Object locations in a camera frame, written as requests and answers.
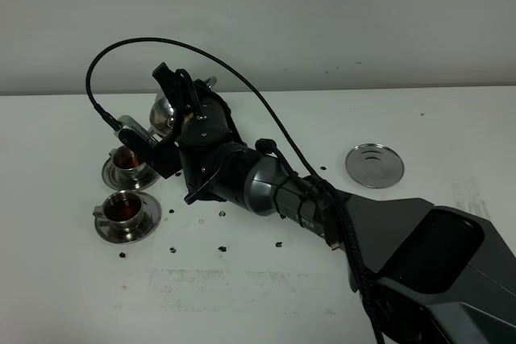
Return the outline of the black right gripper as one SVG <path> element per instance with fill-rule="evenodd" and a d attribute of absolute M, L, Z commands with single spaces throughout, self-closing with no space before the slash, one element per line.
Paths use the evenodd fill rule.
<path fill-rule="evenodd" d="M 189 93 L 189 73 L 172 71 L 165 62 L 152 76 L 174 110 L 173 134 L 181 151 L 210 151 L 223 143 L 238 143 L 238 131 L 227 103 L 202 80 L 193 85 L 198 105 Z"/>

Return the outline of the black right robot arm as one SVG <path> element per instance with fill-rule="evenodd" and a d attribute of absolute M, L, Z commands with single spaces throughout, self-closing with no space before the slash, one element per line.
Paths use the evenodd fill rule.
<path fill-rule="evenodd" d="M 182 172 L 185 201 L 229 201 L 279 214 L 347 256 L 378 342 L 512 343 L 515 257 L 493 224 L 421 198 L 375 201 L 299 176 L 271 139 L 248 147 L 227 103 L 183 69 L 154 79 L 173 108 L 164 174 Z"/>

